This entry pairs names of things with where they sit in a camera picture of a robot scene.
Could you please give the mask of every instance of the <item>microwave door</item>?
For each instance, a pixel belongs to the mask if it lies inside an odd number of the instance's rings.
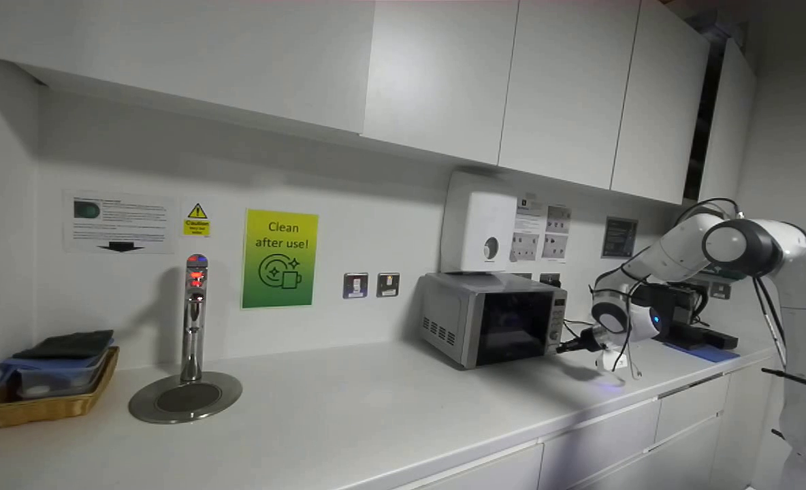
[[[478,365],[541,357],[549,305],[549,294],[486,294]]]

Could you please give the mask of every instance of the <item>wall sign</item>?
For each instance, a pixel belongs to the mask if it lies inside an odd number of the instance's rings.
[[[185,236],[210,236],[211,232],[211,222],[210,222],[210,214],[200,203],[194,203],[191,213],[185,214],[185,222],[183,222],[183,233]]]
[[[172,253],[172,214],[172,198],[67,193],[66,251]]]
[[[251,210],[243,306],[313,305],[317,217]]]

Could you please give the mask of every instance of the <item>chrome faucet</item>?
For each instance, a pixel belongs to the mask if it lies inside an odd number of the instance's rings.
[[[183,315],[183,384],[200,380],[207,317],[207,255],[194,253],[185,260],[185,315]]]
[[[183,373],[142,387],[127,410],[149,423],[176,423],[207,418],[243,395],[243,384],[226,373],[204,373],[204,317],[207,317],[207,255],[185,260],[185,317],[183,317]]]

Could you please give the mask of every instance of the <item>green sign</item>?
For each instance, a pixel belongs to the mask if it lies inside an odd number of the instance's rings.
[[[313,305],[315,214],[251,210],[243,306]]]

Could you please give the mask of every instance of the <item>white box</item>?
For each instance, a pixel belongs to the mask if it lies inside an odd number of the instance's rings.
[[[494,178],[458,172],[440,219],[440,271],[493,271],[508,266],[516,195]]]

